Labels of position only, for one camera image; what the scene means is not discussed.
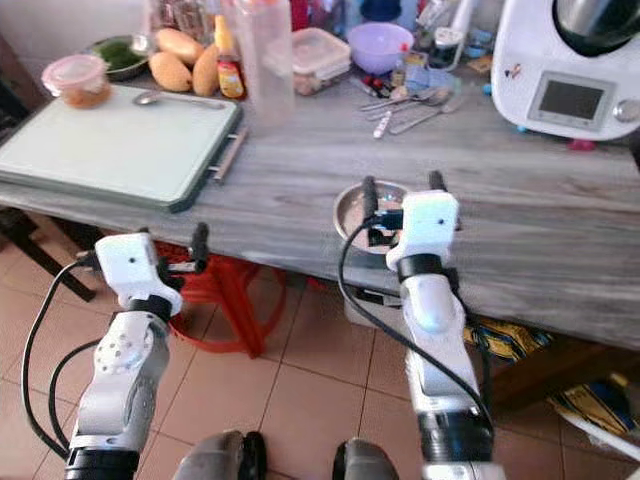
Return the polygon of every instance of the wall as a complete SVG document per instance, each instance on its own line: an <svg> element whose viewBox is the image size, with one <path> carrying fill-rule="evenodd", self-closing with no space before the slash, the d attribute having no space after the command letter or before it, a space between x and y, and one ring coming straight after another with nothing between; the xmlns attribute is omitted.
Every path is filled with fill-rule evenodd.
<svg viewBox="0 0 640 480"><path fill-rule="evenodd" d="M494 30L503 2L479 0L474 24ZM0 0L0 34L39 84L42 70L53 60L78 52L96 40L140 31L144 3L145 0Z"/></svg>

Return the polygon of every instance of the pink lid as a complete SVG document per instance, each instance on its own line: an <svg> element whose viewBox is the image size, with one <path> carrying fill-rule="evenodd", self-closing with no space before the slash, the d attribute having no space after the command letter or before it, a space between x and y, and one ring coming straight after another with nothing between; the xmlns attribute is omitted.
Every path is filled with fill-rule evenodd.
<svg viewBox="0 0 640 480"><path fill-rule="evenodd" d="M56 60L42 72L42 83L51 91L79 87L104 75L107 63L95 55L71 55Z"/></svg>

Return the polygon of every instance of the plastic container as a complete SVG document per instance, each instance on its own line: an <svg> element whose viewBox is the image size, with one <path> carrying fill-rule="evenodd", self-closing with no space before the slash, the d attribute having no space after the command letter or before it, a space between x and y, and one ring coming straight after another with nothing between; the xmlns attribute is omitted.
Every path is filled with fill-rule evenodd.
<svg viewBox="0 0 640 480"><path fill-rule="evenodd" d="M337 83L351 68L351 48L320 30L306 28L293 34L294 88L312 95Z"/></svg>
<svg viewBox="0 0 640 480"><path fill-rule="evenodd" d="M94 55L72 55L53 62L42 73L42 83L54 97L75 108L92 108L111 95L107 63Z"/></svg>
<svg viewBox="0 0 640 480"><path fill-rule="evenodd" d="M353 61L365 72L382 75L390 72L402 59L402 45L409 50L413 35L393 23L371 22L353 28L347 34Z"/></svg>
<svg viewBox="0 0 640 480"><path fill-rule="evenodd" d="M256 126L279 126L294 110L289 1L235 0L235 33Z"/></svg>

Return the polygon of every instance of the container lid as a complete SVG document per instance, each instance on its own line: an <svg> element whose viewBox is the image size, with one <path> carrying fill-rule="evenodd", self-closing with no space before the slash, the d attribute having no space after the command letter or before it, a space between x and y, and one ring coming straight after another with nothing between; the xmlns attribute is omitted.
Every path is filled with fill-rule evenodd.
<svg viewBox="0 0 640 480"><path fill-rule="evenodd" d="M351 48L319 28L293 32L293 71L309 75L349 61Z"/></svg>
<svg viewBox="0 0 640 480"><path fill-rule="evenodd" d="M83 85L104 75L107 63L95 55L71 55L56 60L45 68L42 83L51 91Z"/></svg>

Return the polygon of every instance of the plastic bottle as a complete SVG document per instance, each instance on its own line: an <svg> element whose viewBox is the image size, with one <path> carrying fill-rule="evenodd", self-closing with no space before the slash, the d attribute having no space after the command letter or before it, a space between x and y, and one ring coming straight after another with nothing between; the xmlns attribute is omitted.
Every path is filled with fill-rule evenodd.
<svg viewBox="0 0 640 480"><path fill-rule="evenodd" d="M218 79L220 91L225 97L236 100L246 97L242 83L239 57L236 53L233 34L223 15L216 15L215 43L218 47Z"/></svg>
<svg viewBox="0 0 640 480"><path fill-rule="evenodd" d="M288 0L235 0L235 31L258 127L284 123L294 110Z"/></svg>
<svg viewBox="0 0 640 480"><path fill-rule="evenodd" d="M393 88L398 88L403 86L407 78L406 58L407 58L407 54L409 53L409 45L407 45L406 43L403 43L402 47L400 48L400 51L402 52L400 55L400 58L398 58L398 61L396 62L396 66L391 72L391 86Z"/></svg>

